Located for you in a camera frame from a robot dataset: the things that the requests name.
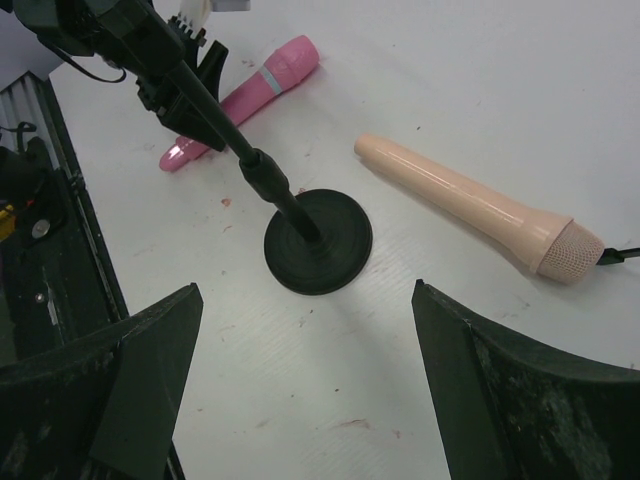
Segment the black circular base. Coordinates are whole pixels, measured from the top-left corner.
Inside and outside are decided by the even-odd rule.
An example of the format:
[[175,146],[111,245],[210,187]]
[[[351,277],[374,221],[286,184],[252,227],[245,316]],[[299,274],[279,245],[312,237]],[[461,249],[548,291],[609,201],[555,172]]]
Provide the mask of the black circular base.
[[278,212],[264,237],[267,265],[294,292],[323,295],[338,290],[367,263],[373,243],[369,218],[344,193],[310,190],[296,198],[316,222],[323,241],[305,242]]

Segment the microphone clip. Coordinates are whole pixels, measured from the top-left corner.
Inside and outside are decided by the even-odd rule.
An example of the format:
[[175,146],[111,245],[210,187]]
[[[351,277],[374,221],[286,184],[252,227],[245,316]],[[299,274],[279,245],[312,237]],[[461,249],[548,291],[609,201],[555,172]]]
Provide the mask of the microphone clip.
[[[205,29],[200,29],[194,35],[189,26],[175,16],[167,23],[184,45],[184,61],[213,98],[219,101],[220,77],[229,50],[220,42],[214,41],[198,65],[198,51],[206,42]],[[140,75],[136,84],[139,87],[138,97],[144,107],[154,112],[166,128],[219,152],[225,149],[225,141],[165,75]]]

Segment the white surface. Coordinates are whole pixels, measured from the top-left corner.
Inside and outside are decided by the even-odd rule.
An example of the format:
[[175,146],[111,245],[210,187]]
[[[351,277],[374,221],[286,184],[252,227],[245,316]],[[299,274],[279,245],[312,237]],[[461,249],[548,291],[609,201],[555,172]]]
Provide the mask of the white surface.
[[0,91],[27,72],[44,80],[62,63],[20,23],[15,13],[4,10],[0,10],[0,45]]
[[[352,153],[362,132],[388,136],[572,214],[609,246],[639,245],[640,2],[281,0],[209,26],[231,50],[222,94],[294,36],[318,46],[322,67],[242,130],[295,191],[358,199],[375,241],[342,291],[288,292],[262,256],[273,208],[233,155],[165,174],[175,135],[133,81],[53,75],[131,310],[191,281],[204,296],[175,431],[189,479],[448,478],[410,305],[417,278],[555,347],[640,365],[640,262],[572,288],[532,278]],[[359,419],[370,428],[339,426]]]

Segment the black wire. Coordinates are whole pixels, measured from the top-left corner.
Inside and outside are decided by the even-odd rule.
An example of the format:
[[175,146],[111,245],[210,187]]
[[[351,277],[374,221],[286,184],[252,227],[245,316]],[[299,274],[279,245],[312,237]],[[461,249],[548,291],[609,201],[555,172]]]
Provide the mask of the black wire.
[[626,250],[618,250],[618,253],[621,254],[624,258],[640,257],[640,248],[628,248]]
[[66,52],[60,50],[58,47],[56,47],[52,43],[49,43],[46,40],[42,40],[42,39],[40,39],[40,43],[42,43],[42,45],[44,45],[49,50],[51,50],[60,60],[62,60],[65,63],[68,63],[73,68],[78,70],[80,73],[86,75],[87,77],[89,77],[92,80],[96,80],[96,81],[102,82],[102,83],[122,83],[127,78],[127,71],[124,68],[120,68],[120,70],[122,70],[122,75],[120,75],[120,77],[116,78],[115,80],[107,80],[106,78],[98,77],[97,75],[94,75],[93,73],[91,73],[90,71],[86,70],[84,67],[79,65]]
[[33,123],[20,122],[16,128],[7,128],[0,125],[0,139],[2,138],[2,130],[5,132],[15,133],[18,139],[18,152],[22,155],[26,153],[24,148],[24,134],[33,133],[38,129]]

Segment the microphone grille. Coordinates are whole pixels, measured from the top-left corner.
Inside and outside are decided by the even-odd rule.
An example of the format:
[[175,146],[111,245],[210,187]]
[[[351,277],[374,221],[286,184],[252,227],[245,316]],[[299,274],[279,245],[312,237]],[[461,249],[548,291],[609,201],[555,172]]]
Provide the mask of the microphone grille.
[[551,244],[536,273],[561,283],[575,283],[591,270],[603,251],[602,240],[572,221]]

